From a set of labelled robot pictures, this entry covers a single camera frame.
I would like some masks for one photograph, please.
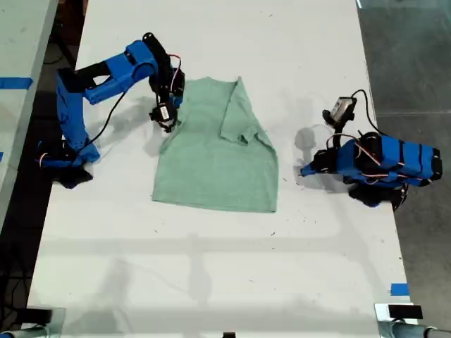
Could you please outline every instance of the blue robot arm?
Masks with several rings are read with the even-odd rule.
[[[149,78],[157,103],[150,118],[166,132],[171,132],[177,122],[177,109],[183,101],[185,88],[185,75],[180,65],[178,68],[171,66],[170,56],[152,33],[128,45],[123,53],[80,70],[60,69],[57,76],[56,107],[64,140],[40,142],[36,161],[67,187],[92,179],[82,166],[100,157],[94,141],[104,129],[96,137],[89,138],[83,119],[83,99],[97,104],[122,94],[114,109],[129,88]],[[94,79],[99,76],[107,76],[107,79],[97,85]]]
[[[300,174],[341,174],[344,183],[356,184],[350,190],[351,197],[367,206],[391,201],[396,209],[405,200],[409,184],[422,187],[441,178],[440,152],[431,146],[389,137],[376,126],[378,132],[352,138],[341,146],[342,129],[347,121],[354,119],[353,111],[357,102],[355,94],[340,97],[332,111],[323,112],[326,122],[335,129],[331,137],[333,146],[318,151],[314,160],[303,167]],[[364,94],[369,119],[368,99]]]

